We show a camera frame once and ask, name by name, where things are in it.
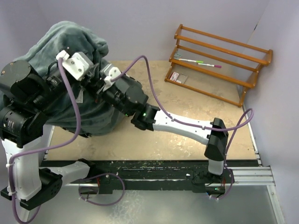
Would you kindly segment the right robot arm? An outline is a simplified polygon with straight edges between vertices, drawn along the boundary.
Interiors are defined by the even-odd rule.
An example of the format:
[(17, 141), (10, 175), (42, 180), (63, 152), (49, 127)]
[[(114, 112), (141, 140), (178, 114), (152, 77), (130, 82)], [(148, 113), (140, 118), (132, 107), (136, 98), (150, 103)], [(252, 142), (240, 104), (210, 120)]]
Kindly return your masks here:
[(219, 182), (224, 178), (228, 133), (223, 120), (215, 118), (209, 122), (170, 113), (162, 106), (149, 104), (149, 97), (137, 80), (127, 75), (117, 81), (113, 81), (113, 78), (112, 75), (100, 76), (100, 89), (97, 92), (100, 99), (131, 117), (131, 123), (140, 130), (178, 134), (205, 145), (208, 179)]

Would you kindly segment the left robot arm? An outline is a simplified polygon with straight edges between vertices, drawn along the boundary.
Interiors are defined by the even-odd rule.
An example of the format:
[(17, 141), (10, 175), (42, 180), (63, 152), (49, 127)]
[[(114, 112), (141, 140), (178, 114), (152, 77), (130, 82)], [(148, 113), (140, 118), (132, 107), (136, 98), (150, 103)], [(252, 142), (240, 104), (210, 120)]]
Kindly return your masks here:
[(85, 159), (58, 168), (39, 168), (37, 148), (49, 117), (46, 110), (63, 94), (75, 104), (72, 85), (75, 72), (86, 75), (89, 68), (73, 60), (58, 59), (56, 69), (40, 77), (30, 63), (11, 62), (0, 74), (4, 108), (0, 111), (0, 138), (7, 156), (8, 186), (0, 193), (6, 199), (20, 201), (26, 210), (40, 207), (57, 195), (62, 186), (96, 178), (96, 165)]

